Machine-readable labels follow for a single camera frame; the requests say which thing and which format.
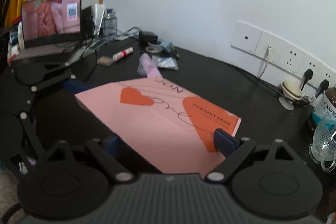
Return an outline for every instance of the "wall socket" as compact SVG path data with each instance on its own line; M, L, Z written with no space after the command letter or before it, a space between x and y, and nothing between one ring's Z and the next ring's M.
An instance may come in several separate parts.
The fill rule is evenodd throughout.
M296 76L301 79L304 79L305 72L308 69L311 69L313 71L313 78L309 80L308 83L318 88L321 83L321 81L318 80L319 78L318 75L320 73L321 68L322 68L322 63L320 61L316 60L314 57L312 57L308 53L305 53L304 58L301 62L300 68L298 72L296 73Z
M277 61L277 66L296 75L305 53L297 47L285 43Z
M261 33L257 50L255 51L254 55L266 60L268 57L268 46L271 46L272 51L269 62L275 65L280 57L280 53L284 47L284 44L285 42L281 38L263 31Z
M261 30L244 22L238 21L236 29L232 35L231 46L254 54L260 35Z
M327 67L326 65L322 64L315 80L317 87L319 87L320 83L324 79L327 79L329 81L329 87L335 86L336 72Z

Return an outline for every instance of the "bottle label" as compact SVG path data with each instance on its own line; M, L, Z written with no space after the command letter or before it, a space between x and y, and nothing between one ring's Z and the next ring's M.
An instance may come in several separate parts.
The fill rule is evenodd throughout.
M104 20L104 36L117 35L117 19L105 19Z
M327 113L330 114L327 125L329 129L332 129L336 124L336 108L332 105L328 97L324 94L318 105L311 113L311 117L313 118L315 124L319 124L323 116Z

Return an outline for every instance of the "carpet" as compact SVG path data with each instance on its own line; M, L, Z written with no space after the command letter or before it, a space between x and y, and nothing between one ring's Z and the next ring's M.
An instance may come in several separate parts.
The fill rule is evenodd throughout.
M0 170L0 216L2 217L6 211L13 205L18 203L16 190L18 179L7 170ZM24 217L23 210L15 213L8 224L18 223Z

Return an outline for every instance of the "power adapter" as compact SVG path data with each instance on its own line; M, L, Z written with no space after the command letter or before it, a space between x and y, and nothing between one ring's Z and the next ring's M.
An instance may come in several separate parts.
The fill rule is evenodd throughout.
M148 46L149 43L156 44L158 41L158 36L153 32L140 31L139 32L139 41L144 46Z

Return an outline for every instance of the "white bottle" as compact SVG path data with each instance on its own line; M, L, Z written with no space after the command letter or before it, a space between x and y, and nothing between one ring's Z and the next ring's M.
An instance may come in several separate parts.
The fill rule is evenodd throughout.
M117 36L118 21L113 9L107 9L104 17L104 36Z

